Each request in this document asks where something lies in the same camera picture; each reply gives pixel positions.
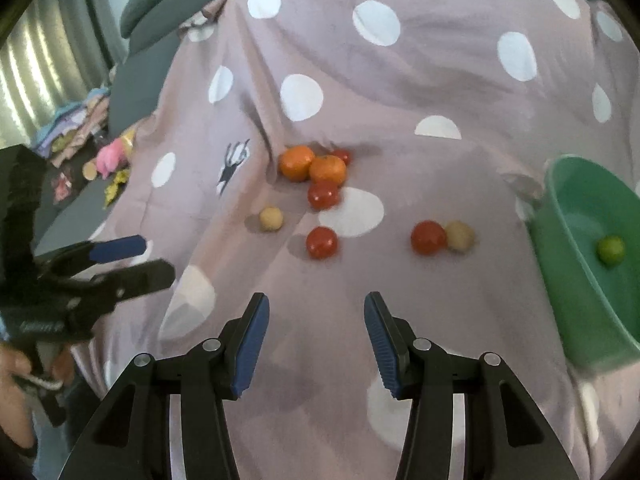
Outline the person's left hand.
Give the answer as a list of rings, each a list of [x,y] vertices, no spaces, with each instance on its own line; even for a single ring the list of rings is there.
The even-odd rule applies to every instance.
[[[1,344],[1,429],[19,448],[35,445],[32,409],[27,394],[14,380],[32,371],[32,362],[23,352]]]

